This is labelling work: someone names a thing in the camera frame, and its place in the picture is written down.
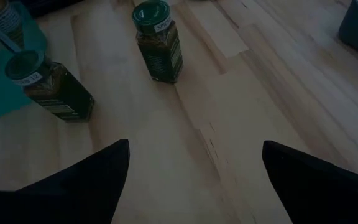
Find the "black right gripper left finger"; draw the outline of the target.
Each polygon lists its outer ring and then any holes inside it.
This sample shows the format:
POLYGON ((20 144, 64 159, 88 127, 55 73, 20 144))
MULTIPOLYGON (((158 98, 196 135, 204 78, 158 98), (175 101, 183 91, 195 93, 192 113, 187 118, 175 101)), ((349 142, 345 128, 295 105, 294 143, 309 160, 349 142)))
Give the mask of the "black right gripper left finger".
POLYGON ((38 182, 0 190, 0 224, 111 224, 129 160, 129 141, 120 139, 38 182))

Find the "green-lid spice jar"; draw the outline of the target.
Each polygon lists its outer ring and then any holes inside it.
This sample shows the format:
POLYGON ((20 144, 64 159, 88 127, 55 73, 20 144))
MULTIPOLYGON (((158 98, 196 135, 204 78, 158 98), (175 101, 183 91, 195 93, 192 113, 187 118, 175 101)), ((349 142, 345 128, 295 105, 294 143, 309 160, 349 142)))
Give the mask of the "green-lid spice jar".
POLYGON ((134 8, 132 20, 137 29, 137 45, 151 78, 176 83, 183 67, 183 57, 168 3, 146 0, 134 8))
POLYGON ((61 63, 45 52, 22 50, 12 56, 5 74, 42 108, 66 122, 90 119, 94 98, 61 63))

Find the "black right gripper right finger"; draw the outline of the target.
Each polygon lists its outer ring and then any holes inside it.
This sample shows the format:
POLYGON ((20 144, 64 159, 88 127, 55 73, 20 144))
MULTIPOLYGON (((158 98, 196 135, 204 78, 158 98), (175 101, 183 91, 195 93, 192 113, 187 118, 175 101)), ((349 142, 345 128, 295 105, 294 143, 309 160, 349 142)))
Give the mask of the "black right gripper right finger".
POLYGON ((293 224, 358 224, 358 174, 275 141, 262 160, 293 224))

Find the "tan-lid spice jar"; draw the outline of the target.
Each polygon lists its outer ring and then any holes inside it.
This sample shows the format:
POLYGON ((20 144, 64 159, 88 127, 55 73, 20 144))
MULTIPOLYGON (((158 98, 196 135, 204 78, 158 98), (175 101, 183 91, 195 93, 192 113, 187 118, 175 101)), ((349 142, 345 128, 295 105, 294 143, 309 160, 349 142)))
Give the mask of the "tan-lid spice jar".
POLYGON ((0 31, 15 42, 20 49, 24 48, 22 18, 8 0, 0 0, 0 31))

